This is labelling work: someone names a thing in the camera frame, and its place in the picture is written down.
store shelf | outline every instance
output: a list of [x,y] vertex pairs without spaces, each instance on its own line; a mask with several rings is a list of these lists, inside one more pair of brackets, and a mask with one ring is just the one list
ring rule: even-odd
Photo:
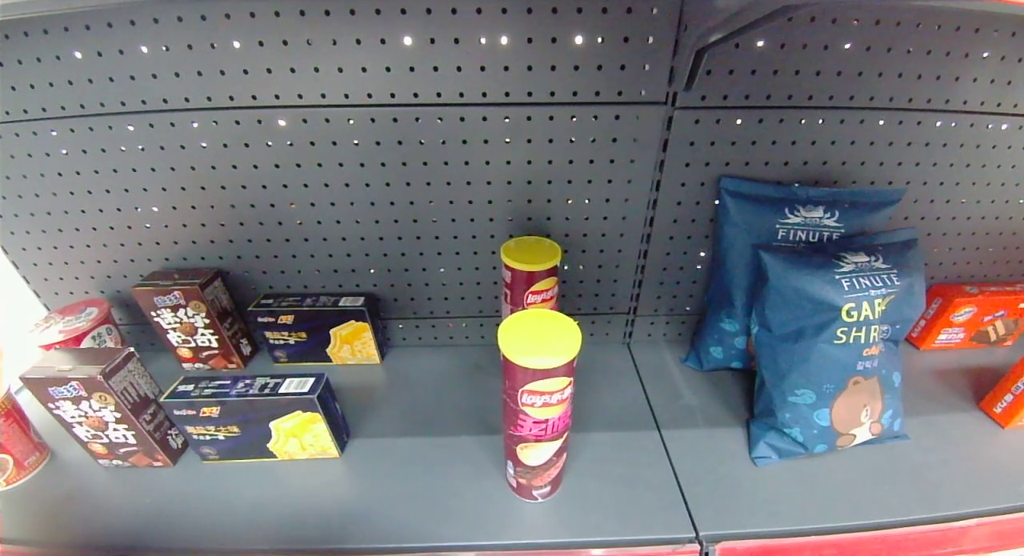
[[745,421],[753,375],[679,363],[686,341],[631,346],[700,538],[825,534],[947,522],[1024,510],[1024,433],[1004,431],[978,401],[1024,354],[966,349],[904,354],[910,440],[764,468]]
[[[167,386],[172,356],[142,352]],[[383,367],[326,371],[352,429],[340,461],[104,469],[35,399],[55,456],[4,493],[3,542],[124,549],[354,552],[681,545],[694,538],[626,345],[593,345],[578,369],[562,489],[508,490],[494,347],[395,348]]]

dark blue snack box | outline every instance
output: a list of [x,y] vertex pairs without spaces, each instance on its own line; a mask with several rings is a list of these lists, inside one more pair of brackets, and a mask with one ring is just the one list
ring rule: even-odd
[[323,373],[184,377],[161,404],[204,462],[339,458],[348,443]]
[[381,363],[377,298],[366,294],[263,294],[249,307],[256,337],[278,363]]

blue snack bag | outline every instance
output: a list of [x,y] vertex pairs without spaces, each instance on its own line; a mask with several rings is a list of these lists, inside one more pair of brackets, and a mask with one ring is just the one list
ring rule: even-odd
[[754,464],[906,438],[899,345],[925,309],[915,230],[758,256]]
[[748,335],[758,245],[803,247],[880,228],[905,188],[819,188],[780,186],[723,176],[718,181],[715,250],[705,315],[690,353],[683,359],[698,371],[750,370]]

maroon can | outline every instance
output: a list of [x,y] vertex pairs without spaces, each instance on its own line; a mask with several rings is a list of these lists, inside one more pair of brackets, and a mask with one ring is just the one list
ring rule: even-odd
[[10,388],[0,393],[0,490],[28,480],[50,459],[50,447],[33,428]]
[[87,298],[49,312],[36,323],[32,334],[42,349],[124,346],[111,303],[101,298]]
[[561,486],[582,344],[574,319],[553,310],[521,310],[498,327],[505,477],[527,502],[548,500]]
[[562,249],[541,236],[520,236],[502,245],[502,318],[526,308],[558,309],[558,263]]

orange snack box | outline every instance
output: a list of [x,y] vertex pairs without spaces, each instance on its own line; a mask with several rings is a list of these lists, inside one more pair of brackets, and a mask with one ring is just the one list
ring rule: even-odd
[[1024,426],[1024,358],[1014,363],[978,408],[1004,428]]
[[906,340],[920,349],[1009,346],[1024,331],[1024,283],[935,285]]

